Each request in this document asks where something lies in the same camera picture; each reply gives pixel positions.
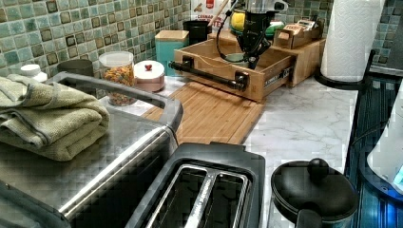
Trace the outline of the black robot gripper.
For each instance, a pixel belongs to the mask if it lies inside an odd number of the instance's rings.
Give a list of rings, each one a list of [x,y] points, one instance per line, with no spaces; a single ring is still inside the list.
[[[244,28],[237,40],[243,52],[243,61],[248,61],[250,69],[256,68],[260,55],[271,46],[266,39],[266,30],[269,28],[271,20],[271,11],[245,12]]]

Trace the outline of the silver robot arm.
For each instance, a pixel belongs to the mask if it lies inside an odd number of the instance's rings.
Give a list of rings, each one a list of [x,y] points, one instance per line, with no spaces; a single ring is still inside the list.
[[[245,7],[243,32],[237,40],[243,51],[243,61],[255,69],[260,55],[271,46],[266,39],[266,30],[277,13],[288,10],[288,3],[284,0],[245,0]]]

